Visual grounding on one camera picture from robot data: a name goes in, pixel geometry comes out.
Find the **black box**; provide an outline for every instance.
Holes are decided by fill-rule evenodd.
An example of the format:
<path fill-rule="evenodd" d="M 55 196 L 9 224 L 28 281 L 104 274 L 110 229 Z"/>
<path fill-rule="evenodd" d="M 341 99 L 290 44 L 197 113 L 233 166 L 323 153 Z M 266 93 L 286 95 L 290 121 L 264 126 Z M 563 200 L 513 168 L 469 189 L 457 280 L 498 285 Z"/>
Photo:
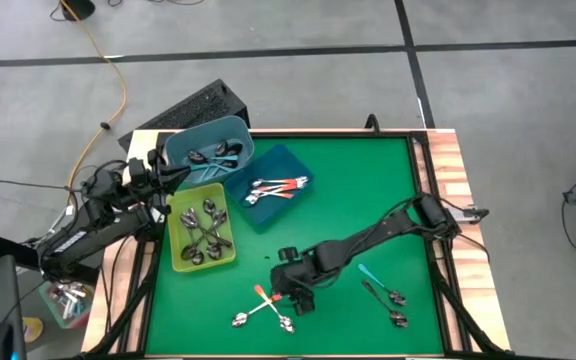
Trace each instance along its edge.
<path fill-rule="evenodd" d="M 223 80 L 217 79 L 135 130 L 187 129 L 229 115 L 239 116 L 250 129 L 246 104 L 230 90 Z M 132 131 L 117 141 L 128 152 L 131 140 Z"/>

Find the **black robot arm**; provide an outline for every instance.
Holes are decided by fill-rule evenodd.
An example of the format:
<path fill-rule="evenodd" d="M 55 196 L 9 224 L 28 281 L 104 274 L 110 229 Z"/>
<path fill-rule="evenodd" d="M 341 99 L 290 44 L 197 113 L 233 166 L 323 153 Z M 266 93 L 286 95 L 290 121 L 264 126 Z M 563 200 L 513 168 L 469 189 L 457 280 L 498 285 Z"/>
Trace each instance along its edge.
<path fill-rule="evenodd" d="M 419 222 L 410 216 L 411 210 Z M 356 255 L 396 236 L 452 239 L 460 231 L 437 199 L 421 193 L 393 206 L 375 224 L 344 240 L 323 241 L 301 253 L 294 247 L 279 250 L 280 259 L 286 262 L 271 270 L 270 281 L 273 291 L 289 295 L 297 315 L 303 315 L 315 308 L 312 289 L 328 280 L 333 282 Z"/>
<path fill-rule="evenodd" d="M 63 278 L 79 261 L 126 236 L 134 235 L 138 240 L 161 237 L 162 227 L 153 218 L 152 209 L 163 215 L 170 212 L 163 196 L 179 187 L 190 174 L 190 168 L 166 165 L 156 150 L 148 153 L 147 161 L 151 169 L 146 169 L 136 158 L 127 163 L 110 161 L 82 183 L 85 201 L 74 219 L 37 249 L 46 278 Z M 112 164 L 119 165 L 106 169 Z M 123 184 L 125 168 L 131 179 L 127 184 Z"/>

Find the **green table surface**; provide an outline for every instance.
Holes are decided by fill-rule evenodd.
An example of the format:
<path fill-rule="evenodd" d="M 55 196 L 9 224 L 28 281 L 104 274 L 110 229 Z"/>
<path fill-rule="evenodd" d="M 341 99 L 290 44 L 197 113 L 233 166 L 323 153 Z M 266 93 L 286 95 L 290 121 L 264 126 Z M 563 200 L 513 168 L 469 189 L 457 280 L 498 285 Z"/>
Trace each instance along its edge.
<path fill-rule="evenodd" d="M 374 223 L 396 202 L 414 195 L 405 139 L 255 139 L 255 156 L 284 144 L 315 175 L 313 186 L 268 229 L 259 233 L 228 202 L 237 258 L 229 264 L 177 273 L 166 234 L 153 301 L 148 355 L 386 355 L 440 354 L 442 345 L 423 241 L 406 236 L 357 257 L 334 286 L 315 291 L 316 310 L 296 316 L 288 300 L 278 307 L 293 319 L 296 333 L 279 328 L 266 307 L 242 328 L 232 317 L 262 303 L 255 284 L 270 291 L 277 250 L 303 250 L 343 239 Z M 356 168 L 349 169 L 347 164 Z M 409 320 L 395 328 L 387 310 L 362 286 L 365 264 L 408 304 L 398 310 Z M 378 293 L 387 296 L 375 285 Z"/>

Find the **blue bin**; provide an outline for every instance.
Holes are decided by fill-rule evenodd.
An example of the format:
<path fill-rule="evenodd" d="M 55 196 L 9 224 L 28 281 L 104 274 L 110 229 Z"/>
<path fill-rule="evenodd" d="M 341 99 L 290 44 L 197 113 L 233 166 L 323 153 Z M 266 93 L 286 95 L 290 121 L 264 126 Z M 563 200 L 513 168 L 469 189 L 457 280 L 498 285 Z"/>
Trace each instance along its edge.
<path fill-rule="evenodd" d="M 266 196 L 254 206 L 243 206 L 244 198 L 250 193 L 250 181 L 254 179 L 294 179 L 307 176 L 308 184 L 304 189 L 291 192 L 291 199 Z M 232 176 L 224 184 L 228 196 L 239 205 L 246 220 L 258 231 L 265 230 L 291 205 L 299 200 L 315 181 L 315 176 L 284 145 L 275 145 L 265 154 L 250 163 L 245 169 Z"/>
<path fill-rule="evenodd" d="M 188 160 L 188 151 L 198 151 L 204 156 L 210 157 L 215 154 L 217 144 L 226 140 L 228 144 L 242 144 L 243 148 L 239 153 L 237 167 L 225 173 L 200 181 L 204 169 L 193 171 L 184 180 L 181 188 L 193 188 L 206 184 L 223 182 L 230 176 L 243 169 L 255 149 L 246 123 L 238 116 L 227 116 L 203 125 L 199 125 L 188 130 L 179 132 L 166 140 L 164 151 L 171 165 L 193 165 Z"/>

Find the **gray floor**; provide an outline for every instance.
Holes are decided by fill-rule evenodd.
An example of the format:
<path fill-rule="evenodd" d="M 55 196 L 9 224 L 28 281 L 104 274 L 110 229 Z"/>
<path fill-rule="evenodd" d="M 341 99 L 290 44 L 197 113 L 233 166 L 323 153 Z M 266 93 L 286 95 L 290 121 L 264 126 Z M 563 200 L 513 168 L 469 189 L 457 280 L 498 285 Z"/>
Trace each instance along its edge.
<path fill-rule="evenodd" d="M 56 1 L 0 0 L 0 59 L 93 55 L 81 30 L 48 18 Z M 107 54 L 402 44 L 390 0 L 206 0 L 186 7 L 96 1 L 86 24 Z M 576 1 L 406 0 L 417 44 L 576 40 Z M 576 358 L 576 252 L 560 223 L 576 181 L 576 48 L 420 53 L 438 127 L 456 128 L 510 342 Z M 421 127 L 405 54 L 121 64 L 129 105 L 86 163 L 121 158 L 116 138 L 222 78 L 254 127 Z M 97 124 L 119 103 L 106 65 L 0 68 L 0 178 L 66 182 Z M 0 235 L 45 231 L 62 193 L 0 185 Z M 576 239 L 576 208 L 567 209 Z M 36 281 L 21 277 L 21 290 Z M 24 302 L 55 329 L 38 297 Z M 35 359 L 72 355 L 82 332 L 48 331 Z"/>

